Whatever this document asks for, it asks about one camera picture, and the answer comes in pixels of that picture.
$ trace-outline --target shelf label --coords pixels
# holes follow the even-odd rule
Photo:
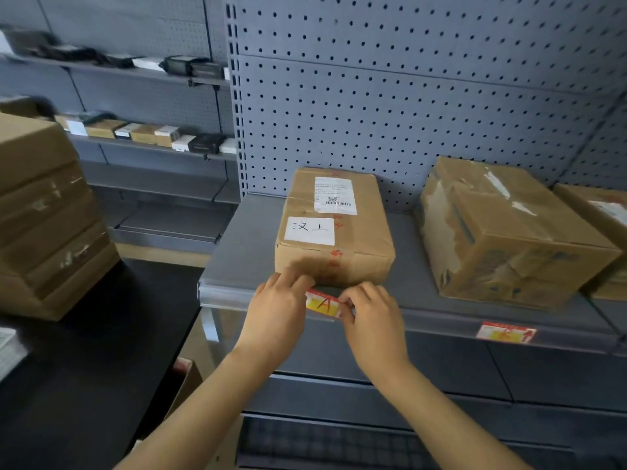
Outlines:
[[[527,345],[536,335],[535,328],[515,326],[513,324],[492,323],[484,321],[476,337],[490,339],[492,341],[504,341],[506,343],[518,343]]]
[[[335,297],[317,290],[308,290],[306,307],[323,315],[340,318],[340,302]]]

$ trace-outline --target black countertop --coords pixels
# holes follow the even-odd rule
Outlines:
[[[29,355],[0,382],[0,468],[111,468],[200,310],[202,269],[125,260],[60,322],[0,316]]]

